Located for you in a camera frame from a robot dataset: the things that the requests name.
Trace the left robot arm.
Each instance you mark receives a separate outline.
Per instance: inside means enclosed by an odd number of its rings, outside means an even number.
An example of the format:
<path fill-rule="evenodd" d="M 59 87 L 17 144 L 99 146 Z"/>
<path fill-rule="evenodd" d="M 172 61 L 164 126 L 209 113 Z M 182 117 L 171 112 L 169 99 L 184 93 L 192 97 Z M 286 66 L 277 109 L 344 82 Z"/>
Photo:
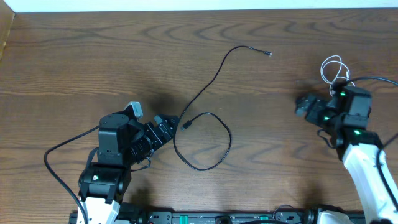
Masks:
<path fill-rule="evenodd" d="M 88 162 L 78 181 L 82 207 L 77 223 L 114 223 L 131 182 L 131 167 L 150 160 L 175 137 L 178 116 L 160 114 L 145 124 L 142 117 L 140 103 L 131 101 L 100 119 L 97 160 Z"/>

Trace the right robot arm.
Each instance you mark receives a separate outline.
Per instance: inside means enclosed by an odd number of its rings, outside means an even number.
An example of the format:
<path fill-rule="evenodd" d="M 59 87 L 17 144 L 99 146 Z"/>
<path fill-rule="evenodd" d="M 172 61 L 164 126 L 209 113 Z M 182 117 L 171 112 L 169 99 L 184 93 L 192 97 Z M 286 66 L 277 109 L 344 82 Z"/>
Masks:
<path fill-rule="evenodd" d="M 385 145 L 367 129 L 371 93 L 347 82 L 334 83 L 332 89 L 330 100 L 314 94 L 297 99 L 295 114 L 330 136 L 326 145 L 336 150 L 349 172 L 366 223 L 397 223 L 397 186 L 387 166 Z"/>

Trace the cardboard panel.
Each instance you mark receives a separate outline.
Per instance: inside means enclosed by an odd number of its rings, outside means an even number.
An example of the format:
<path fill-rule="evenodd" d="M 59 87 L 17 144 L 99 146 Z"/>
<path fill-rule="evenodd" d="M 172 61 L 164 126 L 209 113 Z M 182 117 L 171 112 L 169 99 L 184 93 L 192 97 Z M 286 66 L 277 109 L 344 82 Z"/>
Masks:
<path fill-rule="evenodd" d="M 0 3 L 0 58 L 4 55 L 7 40 L 14 21 L 15 12 L 6 4 L 4 0 Z"/>

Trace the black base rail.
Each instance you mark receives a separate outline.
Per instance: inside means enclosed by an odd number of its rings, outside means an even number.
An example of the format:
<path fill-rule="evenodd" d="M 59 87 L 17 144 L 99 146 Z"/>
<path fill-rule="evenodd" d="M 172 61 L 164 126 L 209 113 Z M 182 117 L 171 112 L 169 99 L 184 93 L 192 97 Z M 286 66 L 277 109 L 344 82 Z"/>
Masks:
<path fill-rule="evenodd" d="M 303 223 L 303 218 L 300 218 L 297 213 L 288 212 L 287 210 L 277 212 L 275 215 L 271 212 L 235 214 L 150 212 L 146 219 L 140 218 L 138 222 L 132 220 L 129 215 L 123 215 L 123 218 L 121 220 L 117 220 L 116 223 L 144 223 L 144 221 L 146 221 L 150 224 L 179 224 L 179 217 L 181 215 L 188 216 L 189 224 L 246 223 L 254 220 L 273 220 L 274 217 L 276 217 L 276 220 L 288 224 Z"/>

